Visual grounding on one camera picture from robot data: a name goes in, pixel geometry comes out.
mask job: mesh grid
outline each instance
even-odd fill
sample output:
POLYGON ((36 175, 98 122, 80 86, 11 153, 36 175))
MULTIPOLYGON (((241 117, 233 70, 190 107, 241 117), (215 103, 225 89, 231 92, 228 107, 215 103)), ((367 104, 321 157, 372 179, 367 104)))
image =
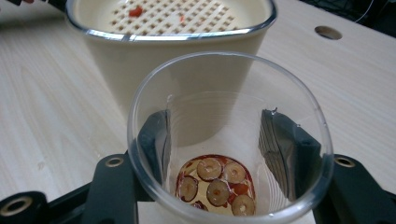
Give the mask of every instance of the mesh grid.
POLYGON ((213 0, 129 0, 111 11, 112 33, 170 35, 230 31, 238 24, 230 8, 213 0), (130 10, 141 7, 138 17, 130 10))

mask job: table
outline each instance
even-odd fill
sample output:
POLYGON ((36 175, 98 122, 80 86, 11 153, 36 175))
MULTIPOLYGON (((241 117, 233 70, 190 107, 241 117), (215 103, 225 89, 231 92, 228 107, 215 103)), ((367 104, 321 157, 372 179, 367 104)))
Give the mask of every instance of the table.
MULTIPOLYGON (((334 152, 396 193, 396 39, 299 1, 277 0, 259 55, 301 79, 328 121, 334 152), (315 27, 342 34, 323 38, 315 27)), ((123 153, 126 124, 79 35, 41 1, 0 1, 0 198, 39 190, 51 201, 123 153)), ((141 205, 141 223, 163 223, 141 205)), ((295 223, 314 223, 310 214, 295 223)))

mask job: cup rim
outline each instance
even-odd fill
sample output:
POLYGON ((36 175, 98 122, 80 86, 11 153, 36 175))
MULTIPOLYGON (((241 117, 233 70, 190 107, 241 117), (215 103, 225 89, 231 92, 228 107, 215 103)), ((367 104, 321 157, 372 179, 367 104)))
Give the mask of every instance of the cup rim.
POLYGON ((267 0, 271 7, 271 15, 263 22, 232 31, 220 31, 220 32, 209 32, 209 33, 197 33, 197 34, 173 34, 173 35, 123 35, 123 34, 112 34, 109 32, 92 29, 87 27, 80 22, 78 22, 74 5, 77 0, 68 0, 66 2, 65 14, 69 23, 76 28, 78 31, 82 32, 84 35, 103 38, 106 40, 114 40, 120 42, 168 42, 168 41, 187 41, 187 40, 202 40, 202 39, 212 39, 221 36, 236 36, 236 35, 246 35, 256 31, 269 28, 277 18, 276 4, 274 0, 267 0))
POLYGON ((210 222, 229 223, 229 224, 237 224, 242 222, 287 223, 293 221, 297 217, 303 216, 312 208, 314 208, 326 194, 327 188, 329 187, 332 179, 332 170, 333 170, 332 140, 324 115, 313 93, 305 86, 305 84, 299 78, 297 78, 297 76, 289 72, 287 69, 269 60, 247 53, 234 52, 234 51, 195 52, 195 53, 176 57, 175 59, 172 59, 158 66, 142 81, 137 91, 135 92, 128 118, 127 136, 128 136, 127 140, 128 140, 129 157, 131 159, 134 172, 136 173, 137 178, 142 183, 147 193, 151 196, 153 200, 161 204, 164 208, 170 210, 174 214, 178 214, 192 221, 196 220, 196 218, 205 217, 206 223, 210 223, 210 222), (298 198, 296 201, 292 202, 291 204, 289 204, 288 206, 286 206, 281 210, 261 216, 233 217, 233 216, 219 215, 215 213, 208 213, 206 211, 196 209, 193 206, 186 206, 186 204, 183 203, 181 200, 177 199, 175 196, 171 195, 168 191, 163 189, 163 187, 160 184, 158 184, 155 178, 149 174, 149 172, 142 164, 141 160, 133 156, 134 153, 132 153, 132 142, 134 141, 134 136, 137 136, 139 133, 138 130, 134 130, 134 114, 137 110, 137 103, 139 102, 140 93, 145 88, 146 84, 153 77, 155 77, 155 75, 159 71, 161 71, 163 68, 173 63, 177 63, 183 60, 188 60, 194 57, 203 57, 208 55, 244 57, 260 63, 266 63, 267 65, 273 67, 275 70, 278 70, 280 73, 290 78, 296 85, 298 85, 300 89, 304 91, 304 93, 310 98, 311 103, 315 107, 315 114, 317 116, 317 119, 322 124, 320 127, 321 136, 323 138, 322 145, 326 146, 326 151, 323 153, 323 158, 322 158, 323 161, 322 161, 322 166, 320 168, 321 169, 320 175, 318 179, 315 181, 315 183, 311 186, 311 188, 308 189, 300 198, 298 198))

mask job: cable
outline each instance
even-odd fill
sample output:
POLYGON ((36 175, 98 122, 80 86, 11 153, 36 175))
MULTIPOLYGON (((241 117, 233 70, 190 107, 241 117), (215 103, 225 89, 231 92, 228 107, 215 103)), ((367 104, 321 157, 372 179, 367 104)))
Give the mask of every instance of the cable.
POLYGON ((361 19, 363 19, 363 17, 366 16, 367 12, 369 12, 371 6, 373 5, 373 2, 374 2, 374 0, 372 0, 372 2, 370 3, 370 6, 367 8, 366 12, 364 12, 364 14, 363 14, 360 18, 358 18, 357 20, 355 20, 355 22, 360 21, 361 19))

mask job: clear plastic cup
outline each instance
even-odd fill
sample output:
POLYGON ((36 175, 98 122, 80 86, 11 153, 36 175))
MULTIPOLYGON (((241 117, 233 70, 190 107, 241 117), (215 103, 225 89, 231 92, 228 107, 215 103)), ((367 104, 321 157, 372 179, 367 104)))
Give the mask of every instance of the clear plastic cup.
POLYGON ((332 141, 311 91, 245 53, 193 53, 152 71, 135 93, 128 143, 143 188, 190 223, 290 222, 318 204, 332 176, 332 141), (220 164, 210 180, 197 168, 208 157, 220 164), (244 180, 227 178, 230 161, 244 168, 244 180), (192 199, 180 197, 186 176, 197 183, 192 199), (210 200, 215 179, 227 187, 222 204, 210 200), (236 205, 243 194, 248 202, 236 205), (190 206, 198 201, 205 210, 190 206))

